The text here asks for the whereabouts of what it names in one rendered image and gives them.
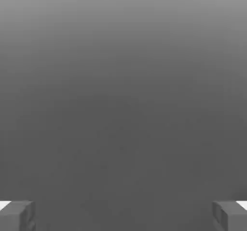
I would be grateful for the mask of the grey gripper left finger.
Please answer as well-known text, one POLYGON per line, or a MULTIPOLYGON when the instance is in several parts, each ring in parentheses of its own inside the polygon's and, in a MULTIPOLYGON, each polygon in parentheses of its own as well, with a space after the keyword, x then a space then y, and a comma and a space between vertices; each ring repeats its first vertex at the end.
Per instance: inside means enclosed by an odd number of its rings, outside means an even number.
POLYGON ((36 231, 34 201, 0 201, 0 231, 36 231))

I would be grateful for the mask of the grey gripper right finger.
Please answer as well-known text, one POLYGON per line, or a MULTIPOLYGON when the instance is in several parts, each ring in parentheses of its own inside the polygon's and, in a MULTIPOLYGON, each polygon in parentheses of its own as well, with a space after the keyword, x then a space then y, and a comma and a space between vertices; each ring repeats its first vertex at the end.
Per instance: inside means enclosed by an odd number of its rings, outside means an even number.
POLYGON ((213 201, 215 231, 247 231, 247 201, 213 201))

